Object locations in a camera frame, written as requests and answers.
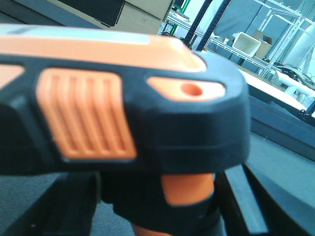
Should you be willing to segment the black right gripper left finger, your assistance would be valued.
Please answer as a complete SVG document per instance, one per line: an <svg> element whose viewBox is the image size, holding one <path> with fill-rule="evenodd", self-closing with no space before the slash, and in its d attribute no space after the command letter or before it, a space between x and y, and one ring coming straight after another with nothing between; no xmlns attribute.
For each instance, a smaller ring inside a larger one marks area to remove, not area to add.
<svg viewBox="0 0 315 236"><path fill-rule="evenodd" d="M88 236L97 205L94 173L61 174L4 236Z"/></svg>

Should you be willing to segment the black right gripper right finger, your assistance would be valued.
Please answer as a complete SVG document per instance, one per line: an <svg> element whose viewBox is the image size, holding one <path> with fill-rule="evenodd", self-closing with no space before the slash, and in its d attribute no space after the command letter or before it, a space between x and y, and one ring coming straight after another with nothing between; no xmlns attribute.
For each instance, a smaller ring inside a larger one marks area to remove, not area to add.
<svg viewBox="0 0 315 236"><path fill-rule="evenodd" d="M227 236L267 236L270 231L244 167L216 173L216 198Z"/></svg>

